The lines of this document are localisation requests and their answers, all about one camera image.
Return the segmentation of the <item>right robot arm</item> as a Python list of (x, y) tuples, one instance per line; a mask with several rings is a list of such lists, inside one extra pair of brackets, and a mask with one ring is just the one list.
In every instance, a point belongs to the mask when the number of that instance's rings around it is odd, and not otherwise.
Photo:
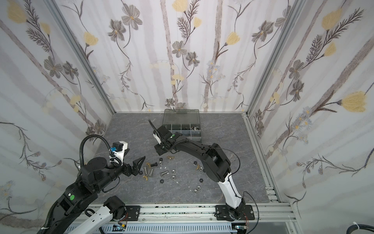
[(201, 144), (180, 133), (172, 133), (163, 126), (156, 128), (151, 121), (149, 123), (158, 142), (155, 150), (159, 156), (172, 151), (188, 153), (200, 160), (206, 175), (218, 183), (226, 203), (215, 206), (214, 216), (217, 220), (233, 222), (259, 219), (255, 217), (252, 206), (246, 204), (234, 184), (231, 162), (225, 154), (225, 149), (216, 143)]

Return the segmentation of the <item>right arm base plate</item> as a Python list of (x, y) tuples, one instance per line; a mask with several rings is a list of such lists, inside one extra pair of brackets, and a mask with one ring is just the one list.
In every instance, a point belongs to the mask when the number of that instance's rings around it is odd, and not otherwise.
[(245, 207), (240, 211), (229, 207), (228, 205), (216, 205), (214, 216), (219, 221), (246, 221), (255, 220), (255, 213), (251, 205), (245, 205)]

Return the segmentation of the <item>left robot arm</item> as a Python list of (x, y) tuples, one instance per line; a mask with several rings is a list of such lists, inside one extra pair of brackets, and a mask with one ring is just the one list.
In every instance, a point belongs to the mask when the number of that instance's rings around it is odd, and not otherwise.
[[(84, 145), (91, 138), (101, 139), (109, 152), (109, 159), (97, 157), (88, 163), (84, 162)], [(98, 198), (98, 194), (107, 191), (105, 188), (119, 179), (121, 175), (136, 176), (141, 170), (145, 157), (138, 158), (133, 164), (124, 163), (129, 152), (124, 141), (112, 145), (100, 135), (86, 136), (79, 146), (80, 170), (77, 179), (50, 208), (45, 223), (38, 231), (40, 234), (63, 234), (66, 229)]]

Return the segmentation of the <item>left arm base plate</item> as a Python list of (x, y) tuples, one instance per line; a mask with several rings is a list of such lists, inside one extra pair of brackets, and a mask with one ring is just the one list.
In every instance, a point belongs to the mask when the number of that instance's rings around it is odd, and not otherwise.
[(138, 221), (140, 215), (141, 206), (126, 206), (127, 214), (125, 215), (124, 221)]

